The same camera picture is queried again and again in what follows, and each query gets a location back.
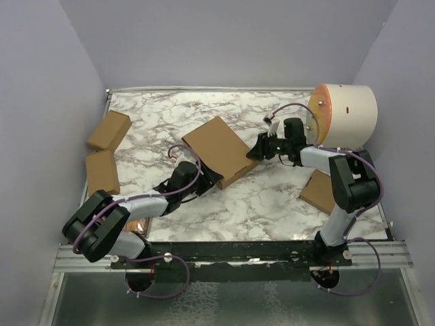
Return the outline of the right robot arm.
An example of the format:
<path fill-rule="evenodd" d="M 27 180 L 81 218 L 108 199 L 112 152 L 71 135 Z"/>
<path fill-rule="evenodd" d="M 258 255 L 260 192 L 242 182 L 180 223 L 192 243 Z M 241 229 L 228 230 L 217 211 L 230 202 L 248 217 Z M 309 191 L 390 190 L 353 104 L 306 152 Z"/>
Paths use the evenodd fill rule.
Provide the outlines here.
<path fill-rule="evenodd" d="M 264 118 L 266 132 L 258 135 L 246 157 L 263 161 L 286 156 L 293 166 L 314 168 L 330 175 L 334 208 L 313 241 L 313 260 L 327 266 L 347 244 L 347 235 L 364 209 L 376 206 L 383 194 L 377 172 L 365 150 L 328 149 L 307 143 L 300 118 L 284 120 L 283 138 L 277 136 L 279 120 Z"/>

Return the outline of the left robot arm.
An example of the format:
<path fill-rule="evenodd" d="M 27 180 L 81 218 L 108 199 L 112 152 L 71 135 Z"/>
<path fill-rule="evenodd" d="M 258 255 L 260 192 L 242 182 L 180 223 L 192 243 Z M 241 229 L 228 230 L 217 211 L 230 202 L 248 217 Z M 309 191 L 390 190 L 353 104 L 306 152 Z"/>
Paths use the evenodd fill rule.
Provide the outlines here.
<path fill-rule="evenodd" d="M 150 244 L 136 232 L 125 232 L 124 226 L 139 219 L 168 215 L 188 196 L 203 195 L 223 178 L 207 166 L 183 161 L 168 179 L 145 194 L 112 196 L 98 190 L 66 222 L 62 234 L 73 244 L 74 252 L 91 263 L 106 255 L 117 255 L 142 268 L 150 260 Z"/>

